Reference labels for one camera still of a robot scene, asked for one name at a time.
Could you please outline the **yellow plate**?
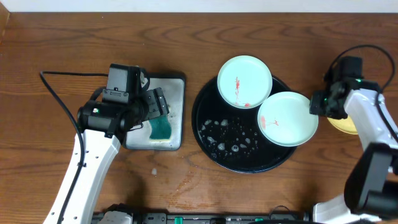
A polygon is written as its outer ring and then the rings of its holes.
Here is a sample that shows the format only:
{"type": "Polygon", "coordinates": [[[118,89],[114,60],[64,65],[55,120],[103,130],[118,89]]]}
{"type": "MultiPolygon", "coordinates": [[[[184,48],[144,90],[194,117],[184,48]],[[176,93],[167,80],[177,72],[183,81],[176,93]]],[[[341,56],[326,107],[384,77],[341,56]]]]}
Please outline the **yellow plate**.
{"type": "Polygon", "coordinates": [[[331,123],[333,127],[344,133],[358,135],[353,120],[349,116],[346,119],[327,118],[327,120],[331,123]]]}

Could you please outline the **green scrubbing sponge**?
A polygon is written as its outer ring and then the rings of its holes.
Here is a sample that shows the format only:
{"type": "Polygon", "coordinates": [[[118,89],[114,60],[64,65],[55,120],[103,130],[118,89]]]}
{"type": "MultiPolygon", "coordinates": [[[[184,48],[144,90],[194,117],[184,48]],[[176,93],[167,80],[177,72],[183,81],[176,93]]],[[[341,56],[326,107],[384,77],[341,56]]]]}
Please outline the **green scrubbing sponge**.
{"type": "Polygon", "coordinates": [[[160,116],[158,118],[151,119],[149,120],[149,124],[152,130],[149,139],[156,141],[166,141],[170,139],[172,128],[167,116],[160,116]]]}

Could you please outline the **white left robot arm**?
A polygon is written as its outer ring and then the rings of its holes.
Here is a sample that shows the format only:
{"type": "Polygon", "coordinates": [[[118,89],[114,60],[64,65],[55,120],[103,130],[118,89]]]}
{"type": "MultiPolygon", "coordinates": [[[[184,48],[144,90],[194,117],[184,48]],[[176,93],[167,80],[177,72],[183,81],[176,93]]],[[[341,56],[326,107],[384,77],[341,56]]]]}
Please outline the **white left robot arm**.
{"type": "Polygon", "coordinates": [[[104,178],[127,133],[169,111],[160,88],[134,98],[103,90],[78,111],[73,154],[46,223],[90,223],[104,178]]]}

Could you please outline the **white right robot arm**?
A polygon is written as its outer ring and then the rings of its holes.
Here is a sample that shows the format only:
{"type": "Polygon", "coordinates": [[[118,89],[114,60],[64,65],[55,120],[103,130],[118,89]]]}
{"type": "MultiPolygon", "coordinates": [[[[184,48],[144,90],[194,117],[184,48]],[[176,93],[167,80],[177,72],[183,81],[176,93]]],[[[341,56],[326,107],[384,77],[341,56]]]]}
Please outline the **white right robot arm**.
{"type": "Polygon", "coordinates": [[[330,118],[350,117],[363,155],[349,175],[344,192],[313,207],[317,223],[378,222],[397,218],[397,126],[377,83],[360,80],[335,82],[316,91],[310,112],[330,118]]]}

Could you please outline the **black rectangular soapy tray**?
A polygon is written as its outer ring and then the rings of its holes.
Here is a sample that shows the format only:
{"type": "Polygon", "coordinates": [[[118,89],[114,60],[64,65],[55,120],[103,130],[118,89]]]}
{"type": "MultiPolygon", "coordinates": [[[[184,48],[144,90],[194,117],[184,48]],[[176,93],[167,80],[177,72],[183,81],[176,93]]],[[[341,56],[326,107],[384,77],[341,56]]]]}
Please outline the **black rectangular soapy tray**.
{"type": "Polygon", "coordinates": [[[127,133],[123,146],[130,150],[176,151],[182,144],[185,104],[185,75],[182,73],[150,73],[149,89],[160,87],[169,109],[167,119],[172,128],[170,139],[156,141],[149,139],[151,126],[144,121],[127,133]]]}

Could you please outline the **black round tray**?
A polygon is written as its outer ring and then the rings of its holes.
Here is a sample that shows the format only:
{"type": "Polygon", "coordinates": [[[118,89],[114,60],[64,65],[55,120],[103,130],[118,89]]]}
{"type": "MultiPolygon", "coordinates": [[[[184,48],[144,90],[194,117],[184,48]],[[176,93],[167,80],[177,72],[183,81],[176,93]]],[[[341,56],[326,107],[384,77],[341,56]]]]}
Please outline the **black round tray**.
{"type": "Polygon", "coordinates": [[[219,166],[240,173],[266,172],[283,164],[296,147],[274,144],[257,124],[259,107],[238,109],[221,97],[217,78],[199,92],[192,109],[192,129],[202,151],[219,166]]]}

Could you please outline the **mint plate with red stain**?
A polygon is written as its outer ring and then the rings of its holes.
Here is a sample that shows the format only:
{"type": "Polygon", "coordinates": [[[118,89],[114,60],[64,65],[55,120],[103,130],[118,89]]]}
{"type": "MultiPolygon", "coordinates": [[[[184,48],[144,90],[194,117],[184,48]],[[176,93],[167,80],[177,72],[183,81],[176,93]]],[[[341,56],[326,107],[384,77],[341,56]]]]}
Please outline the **mint plate with red stain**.
{"type": "Polygon", "coordinates": [[[217,88],[227,104],[238,109],[255,108],[271,93],[271,71],[256,57],[233,57],[221,67],[217,76],[217,88]]]}

